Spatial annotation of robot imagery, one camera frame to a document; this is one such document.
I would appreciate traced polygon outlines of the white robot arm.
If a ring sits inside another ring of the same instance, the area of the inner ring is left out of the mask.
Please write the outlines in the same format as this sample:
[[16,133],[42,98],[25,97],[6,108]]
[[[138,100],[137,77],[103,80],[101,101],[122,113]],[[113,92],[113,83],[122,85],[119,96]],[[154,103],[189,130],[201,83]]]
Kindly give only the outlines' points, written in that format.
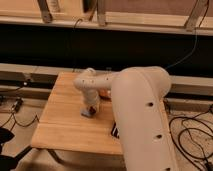
[[127,171],[179,171],[161,99],[170,88],[161,67],[131,67],[98,75],[88,68],[74,79],[87,109],[99,107],[98,91],[111,91],[112,110]]

